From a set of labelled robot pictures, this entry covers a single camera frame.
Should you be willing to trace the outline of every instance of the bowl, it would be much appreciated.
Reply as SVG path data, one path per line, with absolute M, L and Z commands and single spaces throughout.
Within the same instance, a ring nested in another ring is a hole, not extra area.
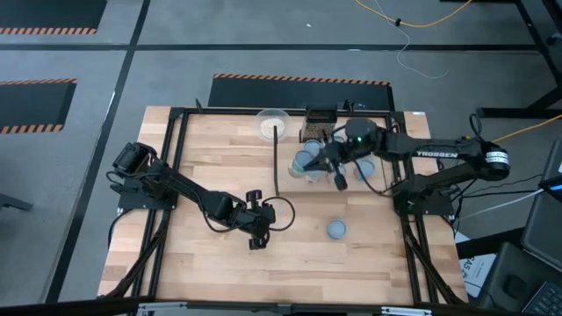
M 273 126 L 277 126 L 277 140 L 281 141 L 289 134 L 291 123 L 289 114 L 279 109 L 266 109 L 254 118 L 256 135 L 261 140 L 273 141 Z

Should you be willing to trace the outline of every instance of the orange and black striped tape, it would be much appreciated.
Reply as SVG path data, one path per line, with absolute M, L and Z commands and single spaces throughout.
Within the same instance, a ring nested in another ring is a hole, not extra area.
M 89 27 L 0 27 L 2 35 L 91 35 L 97 29 Z
M 0 81 L 0 85 L 46 84 L 46 83 L 78 83 L 77 79 L 43 79 L 43 80 L 12 80 Z M 0 134 L 7 133 L 56 133 L 62 130 L 63 124 L 40 124 L 29 126 L 0 126 Z
M 77 79 L 44 79 L 44 80 L 11 80 L 0 81 L 0 85 L 11 84 L 44 84 L 44 83 L 78 83 Z
M 214 78 L 229 79 L 257 79 L 257 80 L 281 80 L 281 81 L 299 81 L 310 83 L 352 83 L 352 84 L 375 84 L 390 86 L 389 82 L 376 80 L 354 80 L 354 79 L 334 79 L 334 78 L 317 78 L 307 76 L 291 76 L 291 75 L 237 75 L 237 74 L 216 74 Z
M 3 133 L 46 133 L 46 132 L 60 132 L 63 124 L 41 124 L 36 126 L 2 126 L 0 127 L 0 134 Z

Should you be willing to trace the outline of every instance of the wire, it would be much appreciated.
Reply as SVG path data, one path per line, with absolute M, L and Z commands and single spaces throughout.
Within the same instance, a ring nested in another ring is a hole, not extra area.
M 252 224 L 251 222 L 248 222 L 248 223 L 241 224 L 241 225 L 238 225 L 238 226 L 231 226 L 231 227 L 229 227 L 229 228 L 227 228 L 227 229 L 217 229 L 217 228 L 215 228 L 215 227 L 213 227 L 213 226 L 211 225 L 211 222 L 209 222 L 208 216 L 209 216 L 209 214 L 204 213 L 204 214 L 203 214 L 203 219 L 205 220 L 205 223 L 207 224 L 207 226 L 209 226 L 209 228 L 210 228 L 212 231 L 214 231 L 215 233 L 228 233 L 228 232 L 232 232 L 233 230 L 242 228 L 242 227 L 244 227 L 244 226 L 246 226 L 246 225 Z
M 463 201 L 464 201 L 464 199 L 465 199 L 465 191 L 467 191 L 468 188 L 470 188 L 470 187 L 476 182 L 476 180 L 478 180 L 478 179 L 474 179 L 474 180 L 472 180 L 470 183 L 468 183 L 468 185 L 467 185 L 464 189 L 462 189 L 462 190 L 460 191 L 460 193 L 457 194 L 456 197 L 454 197 L 454 198 L 451 200 L 451 202 L 452 202 L 452 201 L 454 201 L 455 199 L 457 199 L 457 198 L 460 197 L 460 199 L 458 200 L 458 207 L 457 207 L 457 210 L 455 211 L 455 219 L 453 220 L 452 224 L 450 224 L 451 227 L 453 227 L 453 225 L 455 224 L 455 220 L 458 222 L 458 223 L 457 223 L 457 230 L 455 230 L 455 229 L 453 228 L 453 239 L 457 237 L 458 229 L 460 228 L 460 213 L 461 213 L 461 211 L 463 210 Z
M 369 181 L 367 181 L 367 177 L 365 176 L 365 174 L 364 174 L 363 171 L 361 170 L 361 167 L 359 167 L 359 164 L 357 163 L 357 161 L 354 160 L 353 163 L 355 163 L 355 166 L 357 167 L 357 171 L 359 172 L 359 175 L 360 175 L 361 178 L 364 180 L 365 184 L 367 184 L 367 187 L 369 187 L 369 189 L 370 189 L 373 193 L 377 194 L 378 196 L 385 197 L 385 198 L 392 198 L 392 197 L 393 197 L 392 195 L 388 196 L 388 195 L 386 195 L 385 193 L 387 193 L 389 190 L 391 190 L 392 188 L 394 188 L 394 187 L 395 187 L 396 185 L 398 185 L 398 183 L 400 183 L 400 182 L 395 183 L 395 184 L 392 185 L 390 188 L 387 188 L 387 189 L 384 189 L 384 190 L 377 190 L 377 189 L 375 189 L 375 188 L 373 188 L 373 187 L 371 186 L 371 184 L 369 183 Z
M 545 125 L 547 125 L 547 124 L 549 124 L 549 123 L 551 123 L 551 122 L 554 122 L 554 121 L 557 120 L 557 119 L 561 119 L 561 118 L 562 118 L 562 114 L 560 114 L 560 115 L 558 115 L 558 116 L 555 116 L 554 118 L 547 119 L 547 120 L 545 120 L 545 122 L 540 123 L 540 124 L 537 124 L 537 125 L 535 125 L 535 126 L 529 126 L 529 127 L 523 128 L 523 129 L 521 129 L 521 130 L 519 130 L 519 131 L 515 131 L 515 132 L 513 132 L 513 133 L 507 134 L 507 135 L 505 135 L 505 136 L 501 136 L 499 139 L 494 140 L 493 142 L 499 142 L 499 141 L 508 139 L 509 137 L 516 136 L 516 135 L 518 135 L 518 134 L 520 134 L 520 133 L 525 133 L 525 132 L 528 132 L 528 131 L 530 131 L 530 130 L 534 130 L 535 128 L 538 128 L 538 127 L 540 127 L 540 126 L 545 126 Z
M 480 117 L 478 116 L 478 114 L 473 113 L 468 117 L 468 121 L 470 123 L 471 129 L 474 132 L 474 137 L 469 139 L 468 141 L 465 141 L 463 143 L 459 143 L 457 145 L 441 145 L 441 144 L 435 144 L 434 142 L 431 142 L 431 140 L 429 140 L 428 142 L 426 142 L 423 145 L 420 145 L 418 147 L 416 147 L 414 150 L 412 150 L 412 153 L 414 151 L 417 151 L 420 148 L 424 148 L 424 147 L 428 147 L 428 146 L 439 146 L 439 147 L 451 147 L 451 148 L 455 148 L 455 149 L 459 149 L 459 148 L 463 148 L 463 147 L 467 147 L 472 145 L 475 141 L 479 141 L 482 139 L 482 137 L 480 136 L 482 134 L 482 122 L 480 120 Z
M 480 197 L 486 197 L 486 196 L 491 196 L 491 195 L 505 195 L 505 194 L 522 194 L 522 193 L 532 193 L 535 190 L 518 190 L 518 191 L 507 191 L 507 192 L 491 192 L 491 193 L 483 193 L 483 194 L 477 194 L 474 196 L 464 196 L 463 198 L 480 198 Z
M 289 227 L 291 227 L 291 226 L 292 226 L 292 223 L 294 223 L 294 221 L 295 221 L 295 217 L 296 217 L 295 207 L 292 205 L 292 203 L 291 203 L 288 199 L 286 199 L 286 198 L 284 198 L 284 197 L 268 197 L 268 198 L 264 199 L 264 201 L 262 202 L 262 205 L 263 205 L 264 203 L 266 203 L 266 202 L 268 202 L 268 201 L 271 201 L 271 200 L 274 200 L 274 199 L 280 199 L 280 200 L 282 200 L 282 201 L 285 201 L 285 202 L 291 207 L 292 218 L 291 218 L 291 221 L 289 222 L 289 224 L 287 224 L 287 226 L 285 226 L 285 227 L 283 227 L 283 228 L 271 228 L 271 227 L 270 227 L 270 230 L 271 230 L 271 231 L 274 231 L 274 232 L 283 232 L 284 230 L 289 229 Z
M 505 185 L 511 185 L 511 184 L 522 183 L 522 182 L 532 180 L 532 179 L 534 179 L 534 178 L 536 178 L 536 177 L 539 177 L 539 176 L 542 176 L 542 175 L 543 175 L 543 174 L 534 175 L 534 176 L 528 177 L 528 178 L 526 178 L 526 179 L 517 180 L 517 181 L 512 182 L 512 183 L 503 183 L 503 184 L 500 184 L 500 185 L 492 185 L 492 186 L 489 186 L 489 187 L 484 188 L 484 189 L 474 190 L 474 191 L 472 191 L 472 192 L 470 192 L 470 193 L 467 193 L 467 195 L 471 196 L 471 195 L 473 195 L 474 193 L 480 192 L 480 191 L 483 191 L 483 190 L 498 189 L 498 188 L 501 188 L 502 186 L 505 186 Z
M 442 74 L 442 75 L 430 76 L 430 75 L 426 75 L 426 74 L 422 73 L 420 70 L 417 70 L 417 69 L 415 69 L 415 68 L 411 68 L 411 67 L 409 67 L 409 66 L 406 66 L 406 65 L 400 60 L 400 54 L 402 54 L 402 52 L 404 52 L 404 50 L 406 50 L 406 48 L 407 48 L 408 46 L 410 46 L 410 43 L 412 42 L 412 39 L 410 39 L 410 36 L 409 36 L 408 34 L 406 34 L 406 32 L 402 31 L 402 29 L 400 29 L 398 26 L 396 26 L 396 25 L 390 23 L 391 19 L 389 19 L 389 18 L 386 16 L 385 11 L 383 11 L 383 8 L 380 6 L 380 4 L 378 4 L 378 1 L 377 1 L 377 0 L 375 0 L 375 4 L 377 4 L 378 8 L 383 12 L 383 14 L 384 14 L 383 17 L 386 18 L 386 23 L 387 23 L 388 25 L 392 26 L 392 27 L 395 27 L 398 31 L 400 31 L 402 34 L 404 34 L 404 36 L 406 36 L 406 38 L 407 38 L 407 44 L 396 54 L 396 61 L 397 61 L 403 68 L 412 70 L 412 71 L 414 71 L 416 74 L 422 75 L 422 76 L 424 76 L 424 77 L 426 77 L 426 78 L 428 78 L 428 79 L 441 79 L 441 78 L 445 77 L 447 74 L 449 74 L 449 70 L 447 70 L 447 71 L 446 71 L 444 74 Z
M 109 233 L 107 234 L 107 248 L 108 249 L 112 244 L 113 228 L 115 227 L 115 224 L 117 224 L 119 219 L 121 219 L 123 216 L 127 215 L 130 211 L 131 211 L 131 209 L 123 210 L 123 212 L 118 217 L 116 217 L 113 220 L 112 224 L 109 226 Z
M 359 0 L 355 0 L 355 2 L 356 2 L 357 4 L 359 4 L 359 5 L 361 5 L 362 7 L 364 7 L 365 9 L 367 9 L 367 10 L 369 10 L 369 11 L 371 11 L 371 12 L 377 14 L 377 15 L 379 15 L 380 17 L 386 18 L 386 20 L 390 20 L 390 21 L 393 21 L 394 23 L 396 23 L 396 19 L 387 17 L 387 15 L 386 15 L 384 12 L 383 12 L 383 13 L 380 13 L 380 12 L 378 12 L 378 11 L 372 9 L 371 7 L 369 7 L 369 6 L 367 6 L 367 5 L 362 4 Z M 472 2 L 472 0 L 466 1 L 465 4 L 463 4 L 463 5 L 461 5 L 460 7 L 458 7 L 458 9 L 454 10 L 451 14 L 449 14 L 449 15 L 443 17 L 443 18 L 440 18 L 440 19 L 438 19 L 438 20 L 435 21 L 435 22 L 428 23 L 428 24 L 426 24 L 426 25 L 415 25 L 415 24 L 410 24 L 410 23 L 401 22 L 401 21 L 400 21 L 400 25 L 405 25 L 405 26 L 410 26 L 410 27 L 417 27 L 417 28 L 424 28 L 424 27 L 430 27 L 430 26 L 438 25 L 438 24 L 440 24 L 441 22 L 445 21 L 446 19 L 451 18 L 451 17 L 454 16 L 455 14 L 459 13 L 461 10 L 463 10 L 463 9 L 464 9 L 468 4 L 470 4 L 471 2 Z
M 107 171 L 107 172 L 105 172 L 105 177 L 107 178 L 107 180 L 109 180 L 109 182 L 111 182 L 111 183 L 113 183 L 113 184 L 123 185 L 122 183 L 119 183 L 119 182 L 113 180 L 113 179 L 110 177 L 110 175 L 118 176 L 118 175 L 117 175 L 117 172 L 115 172 L 115 171 Z
M 476 180 L 478 180 L 478 179 L 473 179 L 470 183 L 468 183 L 468 185 L 467 185 L 464 189 L 462 189 L 462 190 L 451 200 L 451 202 L 455 201 L 455 200 L 456 200 L 457 198 L 459 198 L 459 197 L 462 198 L 462 197 L 463 197 L 463 194 L 465 194 L 465 192 L 476 182 Z
M 484 212 L 489 212 L 489 211 L 498 209 L 498 208 L 500 208 L 500 207 L 504 207 L 504 206 L 512 205 L 512 204 L 517 203 L 517 202 L 521 202 L 521 201 L 523 201 L 524 199 L 534 197 L 535 195 L 537 195 L 537 194 L 539 194 L 539 193 L 542 193 L 543 191 L 544 191 L 543 189 L 536 190 L 536 191 L 534 191 L 534 192 L 532 192 L 532 193 L 530 193 L 530 194 L 528 194 L 528 195 L 526 195 L 526 196 L 524 196 L 524 197 L 519 197 L 518 199 L 515 199 L 515 200 L 510 201 L 510 202 L 507 202 L 507 203 L 503 203 L 503 204 L 500 204 L 500 205 L 488 207 L 488 208 L 486 208 L 485 210 L 472 213 L 472 214 L 467 215 L 467 216 L 464 216 L 463 218 L 460 218 L 460 219 L 469 219 L 469 218 L 471 218 L 471 217 L 473 217 L 473 216 L 482 214 L 482 213 L 484 213 Z

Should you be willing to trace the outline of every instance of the black floor mat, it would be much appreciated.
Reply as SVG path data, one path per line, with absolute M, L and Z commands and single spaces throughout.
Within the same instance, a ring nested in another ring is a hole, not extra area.
M 94 34 L 106 0 L 0 0 L 0 34 Z
M 76 84 L 76 79 L 0 82 L 0 133 L 59 132 Z
M 208 106 L 291 109 L 345 100 L 358 110 L 394 111 L 388 82 L 287 75 L 216 74 Z

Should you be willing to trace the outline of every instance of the black cord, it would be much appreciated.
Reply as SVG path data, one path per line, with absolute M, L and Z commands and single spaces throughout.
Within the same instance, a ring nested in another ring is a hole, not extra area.
M 465 194 L 465 192 L 476 182 L 476 180 L 478 179 L 473 179 L 470 183 L 468 183 L 468 185 L 462 189 L 452 200 L 451 202 L 454 202 L 457 198 L 462 198 L 463 195 Z
M 209 218 L 208 218 L 208 214 L 207 214 L 207 213 L 203 213 L 203 219 L 205 220 L 205 223 L 207 224 L 207 226 L 209 226 L 209 228 L 210 228 L 212 231 L 214 231 L 215 233 L 228 233 L 228 232 L 232 232 L 233 230 L 242 228 L 242 227 L 244 227 L 244 226 L 246 226 L 246 225 L 252 224 L 252 223 L 246 223 L 246 224 L 241 224 L 241 225 L 238 225 L 238 226 L 231 226 L 231 227 L 229 227 L 229 228 L 227 228 L 227 229 L 217 229 L 217 228 L 215 228 L 215 227 L 213 227 L 213 226 L 211 225 L 211 222 L 209 221 Z
M 340 132 L 340 131 L 341 131 L 342 129 L 344 129 L 344 128 L 345 128 L 345 125 L 342 125 L 342 126 L 340 126 L 340 127 L 337 127 L 334 131 L 332 131 L 332 133 L 330 134 L 330 137 L 331 137 L 331 138 L 334 138 L 334 135 L 335 135 L 336 133 Z
M 458 207 L 457 207 L 457 210 L 455 211 L 455 219 L 454 219 L 453 222 L 450 224 L 451 227 L 453 227 L 453 225 L 455 224 L 455 221 L 458 222 L 458 223 L 457 223 L 457 229 L 456 229 L 456 230 L 453 229 L 453 239 L 457 237 L 458 229 L 460 228 L 460 213 L 461 213 L 461 211 L 463 211 L 463 200 L 465 199 L 465 196 L 464 196 L 465 191 L 467 191 L 467 190 L 476 182 L 476 180 L 478 180 L 478 179 L 474 179 L 474 180 L 472 180 L 470 183 L 468 183 L 468 185 L 467 185 L 464 189 L 462 189 L 462 190 L 460 191 L 460 193 L 458 193 L 458 195 L 456 195 L 456 196 L 451 200 L 451 202 L 452 202 L 452 201 L 454 201 L 455 199 L 460 198 L 460 199 L 458 200 Z
M 115 227 L 115 224 L 117 224 L 117 222 L 119 221 L 119 219 L 121 219 L 123 216 L 127 215 L 129 212 L 131 211 L 131 209 L 126 209 L 123 210 L 123 212 L 121 212 L 121 214 L 116 217 L 112 224 L 109 226 L 109 233 L 107 234 L 107 248 L 109 249 L 109 247 L 112 244 L 112 237 L 113 237 L 113 228 Z
M 117 175 L 117 172 L 115 172 L 115 171 L 107 171 L 107 172 L 105 172 L 105 177 L 107 178 L 107 180 L 109 180 L 109 182 L 111 182 L 111 183 L 113 183 L 113 184 L 123 185 L 122 183 L 119 183 L 119 182 L 113 180 L 113 179 L 110 177 L 110 175 L 118 176 L 118 175 Z
M 291 218 L 291 221 L 289 222 L 289 224 L 287 226 L 283 227 L 283 228 L 270 228 L 270 230 L 274 231 L 274 232 L 283 232 L 284 230 L 289 229 L 289 227 L 291 227 L 292 223 L 295 221 L 295 217 L 296 217 L 295 207 L 292 205 L 292 203 L 288 199 L 286 199 L 284 197 L 268 197 L 268 198 L 264 199 L 262 204 L 266 203 L 268 201 L 274 200 L 274 199 L 280 199 L 282 201 L 285 201 L 291 207 L 292 218 Z
M 453 239 L 457 238 L 457 233 L 458 233 L 458 229 L 460 228 L 460 219 L 457 218 L 457 230 L 453 229 Z
M 471 196 L 464 196 L 463 198 L 480 198 L 480 197 L 486 197 L 486 196 L 492 196 L 492 195 L 504 195 L 504 194 L 523 194 L 523 193 L 532 193 L 535 192 L 536 190 L 519 190 L 519 191 L 506 191 L 506 192 L 490 192 L 490 193 L 482 193 L 482 194 L 477 194 L 477 195 L 471 195 Z
M 377 190 L 377 189 L 375 189 L 371 186 L 369 181 L 367 181 L 367 177 L 365 176 L 365 174 L 361 170 L 361 167 L 359 167 L 359 163 L 357 163 L 356 160 L 354 160 L 353 163 L 355 163 L 355 166 L 357 167 L 357 171 L 359 172 L 359 175 L 363 178 L 363 181 L 365 182 L 365 184 L 367 184 L 367 187 L 369 187 L 369 189 L 373 193 L 377 194 L 378 196 L 385 197 L 385 198 L 392 198 L 393 197 L 392 194 L 389 196 L 389 195 L 386 195 L 385 193 L 388 192 L 390 189 L 394 188 L 394 186 L 396 186 L 398 183 L 395 183 L 390 188 L 387 188 L 385 190 Z
M 470 117 L 468 117 L 468 121 L 470 122 L 471 125 L 471 129 L 474 132 L 474 135 L 476 136 L 474 139 L 479 140 L 482 137 L 480 136 L 482 134 L 482 121 L 480 120 L 480 117 L 478 116 L 478 114 L 473 113 L 470 115 Z
M 472 194 L 474 194 L 474 193 L 476 193 L 476 192 L 480 192 L 480 191 L 488 190 L 488 189 L 498 189 L 498 188 L 501 188 L 502 186 L 505 186 L 505 185 L 512 185 L 512 184 L 522 183 L 522 182 L 532 180 L 532 179 L 534 179 L 534 178 L 536 178 L 536 177 L 539 177 L 539 176 L 542 176 L 542 175 L 543 175 L 543 174 L 534 175 L 534 176 L 532 176 L 532 177 L 528 177 L 528 178 L 522 179 L 522 180 L 517 180 L 517 181 L 512 182 L 512 183 L 504 183 L 504 184 L 500 184 L 500 185 L 492 185 L 492 186 L 489 186 L 489 187 L 484 188 L 484 189 L 474 190 L 474 191 L 472 191 L 472 192 L 470 192 L 470 193 L 467 193 L 467 194 L 471 196 Z
M 420 148 L 424 148 L 424 147 L 428 147 L 428 146 L 439 146 L 439 147 L 451 147 L 451 148 L 462 148 L 462 147 L 467 147 L 472 145 L 475 141 L 480 141 L 482 140 L 482 137 L 480 136 L 482 134 L 482 122 L 480 121 L 480 117 L 478 116 L 478 114 L 473 113 L 470 115 L 470 117 L 468 118 L 469 123 L 471 125 L 471 129 L 474 132 L 474 137 L 469 139 L 468 141 L 464 142 L 464 143 L 459 143 L 457 145 L 443 145 L 443 144 L 435 144 L 432 143 L 431 141 L 429 141 L 426 144 L 420 145 L 419 147 L 417 147 L 416 149 L 412 150 L 412 153 L 414 151 L 417 151 Z
M 487 291 L 484 291 L 484 289 L 483 289 L 481 286 L 476 285 L 476 284 L 474 284 L 474 283 L 472 283 L 472 282 L 468 282 L 468 281 L 465 281 L 465 283 L 466 283 L 466 284 L 470 284 L 470 285 L 472 285 L 472 286 L 476 286 L 477 288 L 479 288 L 482 293 L 486 294 L 486 295 L 492 300 L 492 304 L 494 304 L 494 307 L 499 306 L 499 305 L 497 305 L 497 304 L 495 303 L 494 298 L 492 297 L 492 295 L 490 295 L 490 293 L 488 293 Z

